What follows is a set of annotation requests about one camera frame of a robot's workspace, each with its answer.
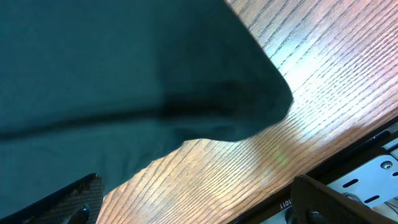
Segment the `black t-shirt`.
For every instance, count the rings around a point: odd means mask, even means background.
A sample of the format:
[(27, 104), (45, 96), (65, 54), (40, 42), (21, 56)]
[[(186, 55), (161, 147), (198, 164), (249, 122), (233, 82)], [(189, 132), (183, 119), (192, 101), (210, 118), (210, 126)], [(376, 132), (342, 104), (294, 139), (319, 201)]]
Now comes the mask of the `black t-shirt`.
[(283, 76), (224, 1), (1, 2), (1, 216), (185, 141), (282, 121)]

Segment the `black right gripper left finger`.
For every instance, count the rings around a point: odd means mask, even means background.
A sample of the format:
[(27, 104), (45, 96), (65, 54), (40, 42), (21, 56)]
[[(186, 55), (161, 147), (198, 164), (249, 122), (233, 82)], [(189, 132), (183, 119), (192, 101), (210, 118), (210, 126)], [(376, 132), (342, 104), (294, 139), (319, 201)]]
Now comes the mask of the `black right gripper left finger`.
[(95, 173), (1, 219), (1, 223), (95, 224), (104, 197), (104, 183)]

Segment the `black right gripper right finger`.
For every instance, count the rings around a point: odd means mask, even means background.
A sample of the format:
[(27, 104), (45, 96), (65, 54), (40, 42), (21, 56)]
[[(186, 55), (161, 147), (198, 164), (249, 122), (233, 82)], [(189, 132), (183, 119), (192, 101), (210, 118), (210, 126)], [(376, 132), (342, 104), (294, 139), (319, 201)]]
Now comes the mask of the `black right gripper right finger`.
[(294, 178), (290, 194), (298, 224), (395, 224), (307, 175)]

